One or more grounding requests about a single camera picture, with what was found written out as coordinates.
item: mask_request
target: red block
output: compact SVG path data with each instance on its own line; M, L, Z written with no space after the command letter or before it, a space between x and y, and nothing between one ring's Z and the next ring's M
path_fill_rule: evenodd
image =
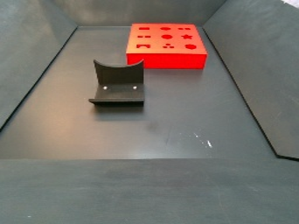
M133 24L127 64L145 60L145 68L203 69L207 50L194 24Z

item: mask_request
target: black curved holder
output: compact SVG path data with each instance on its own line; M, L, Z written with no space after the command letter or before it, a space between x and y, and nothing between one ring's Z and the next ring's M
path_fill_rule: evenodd
M109 66L94 60L98 73L98 92L94 104L143 104L145 62L131 66Z

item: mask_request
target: circular hole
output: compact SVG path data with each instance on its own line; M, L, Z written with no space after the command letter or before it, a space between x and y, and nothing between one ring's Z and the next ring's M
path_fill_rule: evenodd
M186 45L186 48L194 50L197 48L197 45Z
M163 35L163 39L171 39L174 36L173 35L170 35L170 34L165 34Z

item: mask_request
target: dark gray surface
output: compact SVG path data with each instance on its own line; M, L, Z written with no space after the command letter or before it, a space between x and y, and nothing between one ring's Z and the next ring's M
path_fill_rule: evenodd
M286 160L6 160L0 171L3 223L299 220L299 164Z
M205 25L278 155L299 158L299 10L230 0Z
M78 29L0 135L0 158L274 158L202 29L205 70L146 69L145 107L89 102L93 61L127 63L129 33Z
M53 0L79 25L203 25L226 0Z
M0 0L0 128L77 25L47 0Z

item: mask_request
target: gray wall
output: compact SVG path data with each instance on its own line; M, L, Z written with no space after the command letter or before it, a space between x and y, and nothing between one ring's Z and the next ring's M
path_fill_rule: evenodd
M0 0L0 128L77 29L47 0Z
M229 0L205 30L277 153L299 158L299 10Z
M53 0L79 25L203 25L227 0Z

